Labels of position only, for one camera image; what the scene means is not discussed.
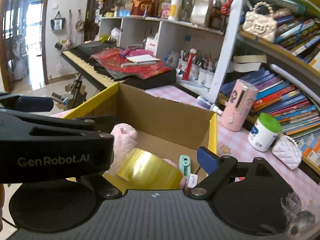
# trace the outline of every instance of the cream quilted handbag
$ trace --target cream quilted handbag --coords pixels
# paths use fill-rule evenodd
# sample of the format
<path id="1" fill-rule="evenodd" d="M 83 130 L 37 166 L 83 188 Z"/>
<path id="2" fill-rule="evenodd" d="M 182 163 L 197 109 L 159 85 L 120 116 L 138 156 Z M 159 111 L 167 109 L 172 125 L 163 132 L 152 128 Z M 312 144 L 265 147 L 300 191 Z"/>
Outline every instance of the cream quilted handbag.
<path id="1" fill-rule="evenodd" d="M 260 5 L 265 5 L 269 9 L 270 14 L 262 15 L 256 13 L 256 9 Z M 245 14 L 242 29 L 267 41 L 274 42 L 277 30 L 277 21 L 273 19 L 273 10 L 270 4 L 266 2 L 258 2 L 254 6 L 252 12 L 247 12 Z"/>
<path id="2" fill-rule="evenodd" d="M 272 148 L 272 153 L 291 170 L 297 168 L 301 163 L 302 151 L 299 150 L 296 141 L 287 135 L 280 135 Z"/>

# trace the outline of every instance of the tape roll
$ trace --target tape roll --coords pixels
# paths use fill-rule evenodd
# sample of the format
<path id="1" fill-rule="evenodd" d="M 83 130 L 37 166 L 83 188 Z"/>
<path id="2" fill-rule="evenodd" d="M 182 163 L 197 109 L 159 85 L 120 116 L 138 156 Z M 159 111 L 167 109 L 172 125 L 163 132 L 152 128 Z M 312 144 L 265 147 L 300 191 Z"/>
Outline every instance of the tape roll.
<path id="1" fill-rule="evenodd" d="M 133 149 L 117 176 L 135 189 L 180 189 L 182 173 L 164 161 L 142 149 Z"/>

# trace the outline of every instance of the pearl handle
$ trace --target pearl handle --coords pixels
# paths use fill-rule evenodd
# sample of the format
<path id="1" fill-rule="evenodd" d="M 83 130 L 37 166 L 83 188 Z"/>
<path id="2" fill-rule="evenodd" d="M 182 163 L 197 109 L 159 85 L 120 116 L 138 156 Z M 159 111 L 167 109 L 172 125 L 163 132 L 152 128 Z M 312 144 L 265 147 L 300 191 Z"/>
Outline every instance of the pearl handle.
<path id="1" fill-rule="evenodd" d="M 253 7 L 253 10 L 256 11 L 257 8 L 258 8 L 259 6 L 261 6 L 261 5 L 264 5 L 265 7 L 268 8 L 269 13 L 270 13 L 270 16 L 273 18 L 273 9 L 272 9 L 271 5 L 268 4 L 267 2 L 258 2 L 258 3 L 256 3 L 255 6 Z"/>

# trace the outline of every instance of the cartoon poster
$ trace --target cartoon poster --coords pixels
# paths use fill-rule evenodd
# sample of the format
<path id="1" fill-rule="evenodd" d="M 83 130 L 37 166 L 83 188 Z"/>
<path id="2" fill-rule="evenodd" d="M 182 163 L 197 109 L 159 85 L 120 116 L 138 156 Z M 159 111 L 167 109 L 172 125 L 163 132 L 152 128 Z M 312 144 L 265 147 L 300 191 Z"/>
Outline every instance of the cartoon poster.
<path id="1" fill-rule="evenodd" d="M 160 0 L 132 0 L 130 15 L 157 17 Z"/>

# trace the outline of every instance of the pink thermos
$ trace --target pink thermos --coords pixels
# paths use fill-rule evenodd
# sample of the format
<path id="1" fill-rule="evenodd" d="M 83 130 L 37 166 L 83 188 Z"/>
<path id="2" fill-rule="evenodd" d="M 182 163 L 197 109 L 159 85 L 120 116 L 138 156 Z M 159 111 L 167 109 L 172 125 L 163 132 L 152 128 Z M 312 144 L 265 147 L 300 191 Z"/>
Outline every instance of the pink thermos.
<path id="1" fill-rule="evenodd" d="M 258 89 L 252 84 L 238 79 L 229 101 L 221 116 L 221 124 L 230 131 L 238 132 L 246 119 Z"/>

